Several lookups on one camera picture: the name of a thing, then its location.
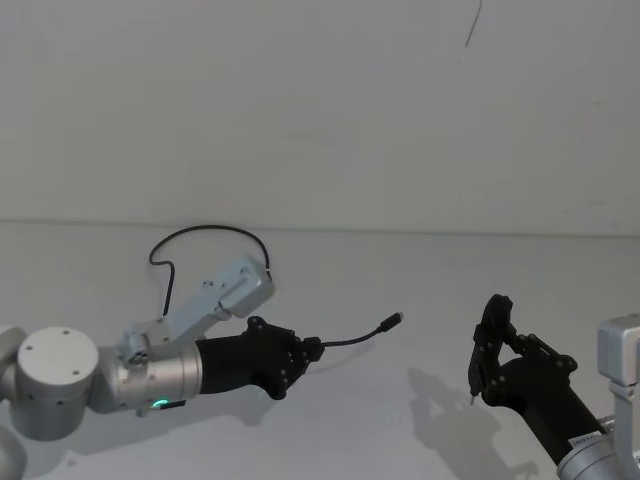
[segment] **green indicator light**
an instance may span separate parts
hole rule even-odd
[[[162,398],[160,400],[156,400],[155,402],[153,402],[151,404],[151,408],[160,408],[164,405],[169,405],[169,400]]]

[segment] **white wall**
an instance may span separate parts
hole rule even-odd
[[[161,284],[145,266],[161,229],[0,225],[2,323],[65,324],[100,344],[159,312]],[[261,311],[305,336],[362,334],[396,309],[401,327],[373,344],[329,351],[282,402],[256,390],[198,398],[138,419],[88,415],[55,444],[26,442],[29,479],[532,480],[553,467],[509,411],[470,408],[473,329],[495,292],[514,323],[581,368],[573,385],[598,416],[611,394],[596,369],[600,321],[639,309],[637,240],[265,232],[278,292]],[[232,234],[170,245],[176,300],[235,255]],[[235,321],[211,335],[236,334]],[[0,412],[6,423],[6,411]]]
[[[4,0],[0,218],[640,233],[635,0]]]

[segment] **robotic arm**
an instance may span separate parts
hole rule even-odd
[[[10,402],[20,434],[53,441],[79,427],[85,407],[101,414],[135,410],[144,416],[184,406],[199,394],[245,385],[283,399],[325,347],[349,342],[301,339],[255,316],[241,335],[204,336],[218,322],[250,315],[273,292],[265,266],[245,257],[215,281],[204,282],[174,312],[134,325],[113,347],[98,348],[71,328],[52,327],[29,336],[17,327],[0,328],[0,401]],[[392,315],[366,338],[401,320],[402,314]],[[19,480],[25,466],[24,449],[0,427],[0,479]]]
[[[640,316],[609,320],[598,332],[600,373],[611,380],[615,418],[597,420],[571,389],[578,365],[535,335],[519,335],[511,324],[513,303],[494,295],[474,334],[469,365],[472,401],[518,413],[540,441],[561,480],[640,480],[634,410],[638,395]],[[519,357],[500,365],[506,345]]]

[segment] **black cable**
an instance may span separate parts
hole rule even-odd
[[[367,340],[369,340],[372,337],[375,337],[376,335],[383,333],[383,332],[388,332],[389,330],[391,330],[393,327],[395,327],[396,325],[398,325],[402,319],[404,318],[404,315],[402,314],[402,312],[396,312],[393,315],[391,315],[389,318],[387,318],[386,320],[383,320],[380,325],[378,326],[378,328],[376,328],[373,332],[368,333],[362,337],[358,337],[358,338],[353,338],[351,340],[339,340],[337,342],[323,342],[320,344],[320,346],[322,347],[346,347],[348,345],[355,345],[357,343],[362,343],[362,342],[366,342]]]
[[[180,235],[183,235],[185,233],[194,232],[197,230],[226,230],[229,232],[240,233],[242,235],[245,235],[251,238],[258,244],[258,246],[262,250],[262,254],[264,255],[264,265],[267,268],[267,275],[269,275],[269,278],[271,278],[271,259],[269,257],[269,252],[267,251],[267,247],[265,246],[264,242],[257,235],[251,232],[248,232],[247,230],[243,230],[242,228],[232,227],[230,225],[215,225],[215,224],[214,225],[193,225],[191,227],[183,228],[182,230],[178,230],[177,232],[174,232],[171,235],[160,240],[156,244],[156,246],[153,247],[153,249],[151,249],[151,252],[149,252],[149,263],[151,265],[154,265],[154,266],[167,265],[170,269],[169,283],[167,285],[167,294],[164,300],[164,308],[162,309],[163,316],[169,313],[169,307],[171,306],[171,295],[173,293],[173,284],[176,278],[176,266],[170,260],[156,261],[153,259],[153,257],[155,256],[156,253],[158,253],[158,250],[160,250],[160,248],[162,248],[165,244],[167,244],[174,238]]]

